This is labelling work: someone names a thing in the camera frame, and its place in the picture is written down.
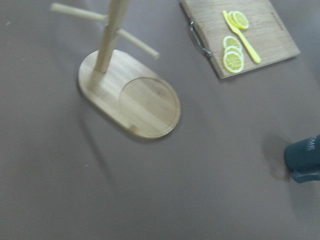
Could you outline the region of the dark blue mug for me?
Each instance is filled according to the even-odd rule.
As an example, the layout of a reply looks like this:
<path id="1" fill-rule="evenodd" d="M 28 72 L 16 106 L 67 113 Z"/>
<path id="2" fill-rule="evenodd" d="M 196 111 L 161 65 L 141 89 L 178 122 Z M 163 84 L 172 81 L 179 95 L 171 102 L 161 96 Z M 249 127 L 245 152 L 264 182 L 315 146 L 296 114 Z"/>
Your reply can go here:
<path id="1" fill-rule="evenodd" d="M 284 160 L 297 183 L 319 181 L 320 136 L 290 144 L 284 151 Z"/>

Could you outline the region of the wooden cup storage rack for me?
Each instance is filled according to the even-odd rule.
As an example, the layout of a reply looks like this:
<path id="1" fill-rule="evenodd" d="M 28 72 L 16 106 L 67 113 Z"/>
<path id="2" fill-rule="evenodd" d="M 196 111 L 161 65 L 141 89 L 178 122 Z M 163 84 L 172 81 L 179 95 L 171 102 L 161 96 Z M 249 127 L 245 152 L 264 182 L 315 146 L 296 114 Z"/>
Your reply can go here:
<path id="1" fill-rule="evenodd" d="M 140 138 L 157 139 L 176 127 L 181 104 L 169 83 L 133 56 L 116 49 L 122 37 L 154 59 L 160 55 L 123 29 L 129 4 L 127 0 L 113 0 L 106 15 L 57 2 L 50 10 L 104 24 L 99 50 L 89 54 L 79 67 L 79 89 L 124 130 Z"/>

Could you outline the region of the lemon slice middle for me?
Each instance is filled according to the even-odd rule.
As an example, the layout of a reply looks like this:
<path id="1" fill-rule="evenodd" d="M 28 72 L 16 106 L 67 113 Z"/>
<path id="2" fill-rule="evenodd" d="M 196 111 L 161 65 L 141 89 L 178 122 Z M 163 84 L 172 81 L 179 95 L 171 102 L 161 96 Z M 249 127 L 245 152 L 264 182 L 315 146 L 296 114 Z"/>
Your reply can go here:
<path id="1" fill-rule="evenodd" d="M 243 55 L 242 49 L 237 47 L 237 46 L 235 46 L 235 45 L 227 46 L 224 49 L 224 54 L 229 53 L 229 52 L 235 52 L 235 53 L 239 54 L 240 56 Z"/>

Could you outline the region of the yellow plastic knife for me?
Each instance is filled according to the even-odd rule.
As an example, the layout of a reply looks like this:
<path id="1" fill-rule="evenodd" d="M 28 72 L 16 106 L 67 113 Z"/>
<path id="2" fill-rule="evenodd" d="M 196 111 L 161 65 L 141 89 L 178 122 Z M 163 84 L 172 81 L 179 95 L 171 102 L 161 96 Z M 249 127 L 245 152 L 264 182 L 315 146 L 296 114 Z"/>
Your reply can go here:
<path id="1" fill-rule="evenodd" d="M 227 23 L 228 27 L 230 28 L 230 30 L 233 33 L 235 33 L 239 37 L 239 39 L 241 40 L 243 46 L 245 47 L 245 49 L 247 50 L 248 54 L 250 55 L 251 59 L 255 63 L 259 64 L 261 62 L 261 57 L 258 55 L 256 50 L 252 47 L 252 45 L 248 42 L 248 40 L 245 38 L 245 36 L 240 31 L 240 29 L 232 24 L 232 22 L 229 19 L 228 12 L 223 10 L 222 14 L 223 14 L 224 20 Z"/>

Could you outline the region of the lemon slice under knife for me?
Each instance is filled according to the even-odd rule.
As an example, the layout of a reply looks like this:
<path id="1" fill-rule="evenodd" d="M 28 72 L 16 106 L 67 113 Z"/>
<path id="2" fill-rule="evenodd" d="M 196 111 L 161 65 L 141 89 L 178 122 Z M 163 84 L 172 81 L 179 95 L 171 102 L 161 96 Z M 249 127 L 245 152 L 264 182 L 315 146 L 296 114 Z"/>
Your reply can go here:
<path id="1" fill-rule="evenodd" d="M 240 11 L 229 11 L 228 12 L 228 17 L 231 21 L 231 23 L 241 29 L 241 30 L 246 30 L 249 28 L 250 24 L 249 21 L 247 19 L 247 17 Z"/>

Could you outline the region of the wooden cutting board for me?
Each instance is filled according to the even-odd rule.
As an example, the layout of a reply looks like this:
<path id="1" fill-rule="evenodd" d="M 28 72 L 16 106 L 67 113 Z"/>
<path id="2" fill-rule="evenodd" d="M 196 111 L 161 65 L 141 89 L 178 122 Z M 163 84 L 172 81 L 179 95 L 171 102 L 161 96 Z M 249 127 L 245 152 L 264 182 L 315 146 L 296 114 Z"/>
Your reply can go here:
<path id="1" fill-rule="evenodd" d="M 223 38 L 236 36 L 226 23 L 223 11 L 240 11 L 249 22 L 242 34 L 261 58 L 255 63 L 243 49 L 244 72 L 296 57 L 300 50 L 269 0 L 183 0 L 181 7 L 188 19 L 189 31 L 199 51 L 213 66 L 218 77 L 233 73 L 223 64 Z"/>

